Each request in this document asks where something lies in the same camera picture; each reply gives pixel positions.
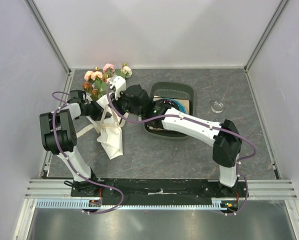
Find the glass petri dish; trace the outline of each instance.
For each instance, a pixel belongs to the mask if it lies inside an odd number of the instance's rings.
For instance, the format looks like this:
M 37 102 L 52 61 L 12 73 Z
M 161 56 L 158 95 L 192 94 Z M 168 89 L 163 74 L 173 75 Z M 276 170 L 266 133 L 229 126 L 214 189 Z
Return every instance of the glass petri dish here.
M 221 102 L 215 101 L 214 103 L 212 103 L 210 108 L 214 113 L 220 114 L 224 110 L 224 105 Z

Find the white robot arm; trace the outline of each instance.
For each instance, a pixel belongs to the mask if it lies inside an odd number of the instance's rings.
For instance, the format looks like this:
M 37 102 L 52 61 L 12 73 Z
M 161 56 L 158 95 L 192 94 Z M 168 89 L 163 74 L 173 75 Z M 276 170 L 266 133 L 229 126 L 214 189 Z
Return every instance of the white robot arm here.
M 122 115 L 129 112 L 138 115 L 145 120 L 160 115 L 179 116 L 162 117 L 157 120 L 149 121 L 147 124 L 154 128 L 161 128 L 189 135 L 213 147 L 213 160 L 219 164 L 219 183 L 221 186 L 229 189 L 235 187 L 238 180 L 236 175 L 236 161 L 239 157 L 242 141 L 231 134 L 226 134 L 219 130 L 212 129 L 211 127 L 190 122 L 184 118 L 192 119 L 208 126 L 226 128 L 227 130 L 238 134 L 235 125 L 231 121 L 225 120 L 224 123 L 207 121 L 182 113 L 171 106 L 157 104 L 149 98 L 146 91 L 139 85 L 132 85 L 126 89 L 125 79 L 119 76 L 112 78 L 110 83 L 112 84 L 112 92 L 110 95 L 113 106 L 116 108 L 115 110 Z M 84 162 L 76 147 L 77 138 L 73 119 L 76 119 L 79 116 L 91 116 L 92 119 L 98 121 L 101 119 L 103 109 L 96 101 L 86 104 L 84 94 L 85 92 L 79 90 L 71 91 L 68 106 L 63 108 L 56 117 L 56 125 L 58 127 L 57 137 L 61 149 L 63 149 L 68 156 L 74 169 L 77 170 L 80 175 L 88 179 L 96 179 L 95 174 Z M 85 182 L 83 178 L 73 172 L 69 163 L 66 161 L 67 159 L 60 154 L 52 131 L 51 120 L 51 112 L 40 115 L 41 137 L 44 148 L 64 161 L 73 175 L 74 182 Z

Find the blue object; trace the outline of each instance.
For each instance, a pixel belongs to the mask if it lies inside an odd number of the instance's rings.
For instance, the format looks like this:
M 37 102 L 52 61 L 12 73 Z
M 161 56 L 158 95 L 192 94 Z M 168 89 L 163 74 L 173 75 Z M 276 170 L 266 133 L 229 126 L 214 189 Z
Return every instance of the blue object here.
M 175 100 L 175 99 L 172 99 L 172 98 L 169 98 L 169 97 L 165 97 L 165 98 L 162 98 L 162 99 L 168 99 L 168 100 L 171 100 L 172 102 L 176 103 L 177 106 L 178 106 L 178 108 L 179 108 L 179 110 L 180 110 L 182 113 L 186 114 L 186 109 L 185 109 L 185 107 L 184 107 L 179 101 L 177 101 L 177 100 Z

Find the gray table surface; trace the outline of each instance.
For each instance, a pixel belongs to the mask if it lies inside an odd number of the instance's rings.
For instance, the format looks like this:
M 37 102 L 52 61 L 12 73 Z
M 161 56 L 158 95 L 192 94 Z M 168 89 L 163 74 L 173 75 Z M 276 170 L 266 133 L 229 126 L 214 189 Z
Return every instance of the gray table surface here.
M 82 90 L 86 70 L 76 70 L 71 90 Z M 157 82 L 177 82 L 192 86 L 195 91 L 194 116 L 214 122 L 233 121 L 239 133 L 257 147 L 257 155 L 244 161 L 240 172 L 248 179 L 274 179 L 275 174 L 265 143 L 261 124 L 243 69 L 135 69 L 127 86 L 140 84 L 148 93 Z M 222 113 L 214 113 L 211 103 L 221 100 Z M 81 117 L 74 121 L 76 132 L 89 125 Z M 110 160 L 97 142 L 94 129 L 78 139 L 77 148 L 85 162 L 100 178 L 175 178 L 216 179 L 218 165 L 212 159 L 212 148 L 189 137 L 169 140 L 149 135 L 143 126 L 126 123 L 123 132 L 123 155 Z M 243 143 L 241 156 L 252 152 Z M 49 177 L 71 177 L 65 164 L 52 157 Z

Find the white wall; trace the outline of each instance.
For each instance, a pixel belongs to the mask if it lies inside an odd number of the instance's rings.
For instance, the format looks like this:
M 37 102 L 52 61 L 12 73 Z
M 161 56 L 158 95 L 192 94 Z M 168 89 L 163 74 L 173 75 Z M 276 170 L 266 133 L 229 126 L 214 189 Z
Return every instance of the white wall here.
M 292 0 L 250 70 L 279 172 L 299 198 L 299 0 Z
M 35 0 L 71 68 L 244 66 L 279 0 Z
M 12 239 L 43 147 L 39 114 L 66 74 L 23 0 L 0 0 L 0 240 Z

